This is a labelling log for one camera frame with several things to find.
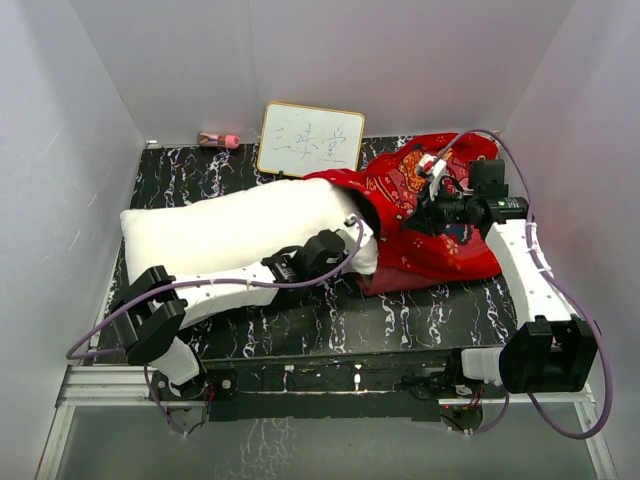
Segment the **white pillow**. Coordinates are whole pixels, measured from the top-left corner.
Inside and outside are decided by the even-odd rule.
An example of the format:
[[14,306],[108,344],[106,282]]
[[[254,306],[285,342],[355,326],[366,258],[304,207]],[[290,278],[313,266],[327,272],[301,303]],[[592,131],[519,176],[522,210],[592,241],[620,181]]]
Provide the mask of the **white pillow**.
[[183,207],[125,210],[128,280],[158,265],[171,275],[243,267],[360,213],[353,197],[321,178],[277,180]]

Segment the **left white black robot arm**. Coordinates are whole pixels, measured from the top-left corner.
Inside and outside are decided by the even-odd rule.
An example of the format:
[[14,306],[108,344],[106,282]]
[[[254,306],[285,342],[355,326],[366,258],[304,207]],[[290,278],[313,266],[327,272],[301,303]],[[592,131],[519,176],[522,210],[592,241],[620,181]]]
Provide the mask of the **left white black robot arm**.
[[322,230],[302,246],[285,247],[250,265],[217,273],[174,276],[162,265],[144,271],[110,314],[126,361],[159,370],[182,397],[194,399],[207,376],[179,332],[215,314],[291,303],[344,268],[360,234]]

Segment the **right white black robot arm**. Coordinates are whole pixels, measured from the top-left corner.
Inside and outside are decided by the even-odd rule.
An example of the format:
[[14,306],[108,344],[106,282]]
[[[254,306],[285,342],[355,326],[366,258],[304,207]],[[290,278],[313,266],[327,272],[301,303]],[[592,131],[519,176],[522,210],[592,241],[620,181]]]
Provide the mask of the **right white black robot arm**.
[[467,192],[460,192],[444,160],[424,156],[417,166],[425,185],[408,230],[436,236],[447,226],[472,226],[496,258],[516,313],[517,331],[502,347],[468,348],[454,357],[447,388],[466,397],[481,382],[510,393],[577,392],[597,353],[594,333],[546,279],[544,261],[528,220],[528,203],[510,195],[503,160],[471,164]]

